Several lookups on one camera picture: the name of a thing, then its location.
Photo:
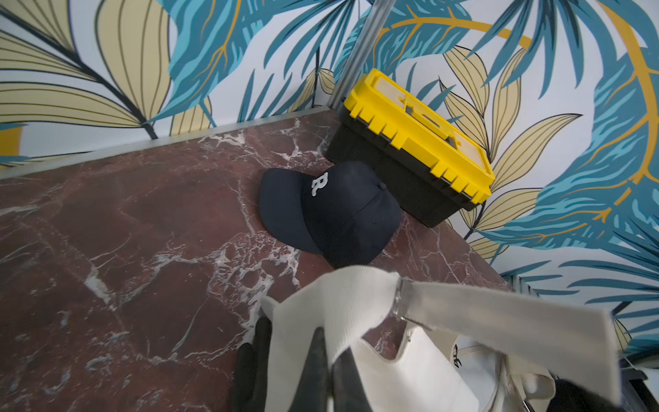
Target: navy blue baseball cap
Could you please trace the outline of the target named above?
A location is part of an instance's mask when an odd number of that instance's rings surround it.
[[[362,162],[339,163],[318,177],[269,169],[258,209],[276,239],[322,254],[334,268],[370,263],[401,220],[398,201]]]

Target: marble countertop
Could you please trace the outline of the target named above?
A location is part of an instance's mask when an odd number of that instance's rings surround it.
[[[0,181],[0,410],[228,411],[257,301],[332,271],[257,214],[270,167],[320,174],[325,111]],[[442,223],[404,214],[372,263],[506,289]],[[404,325],[366,336],[393,357]]]

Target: bag strap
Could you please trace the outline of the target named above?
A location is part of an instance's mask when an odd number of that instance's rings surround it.
[[[393,313],[427,330],[448,329],[518,355],[620,404],[615,336],[604,310],[484,287],[400,279]]]

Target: gloved hand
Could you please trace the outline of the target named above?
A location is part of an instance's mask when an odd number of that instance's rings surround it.
[[[256,323],[254,345],[245,343],[238,349],[232,412],[265,410],[271,336],[272,323],[261,318]],[[330,394],[335,412],[372,412],[350,348],[339,356],[330,373],[325,331],[317,328],[289,412],[326,412]]]

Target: tropical leaf wallpaper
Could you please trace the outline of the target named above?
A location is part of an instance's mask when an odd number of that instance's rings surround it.
[[[659,345],[658,25],[651,0],[397,0],[362,70],[487,152],[493,195],[453,228],[542,298],[610,311],[628,353]]]
[[[323,105],[370,4],[0,0],[0,169]]]
[[[372,0],[0,0],[0,167],[323,105]],[[654,0],[397,0],[380,69],[486,151],[450,224],[544,299],[659,345]]]

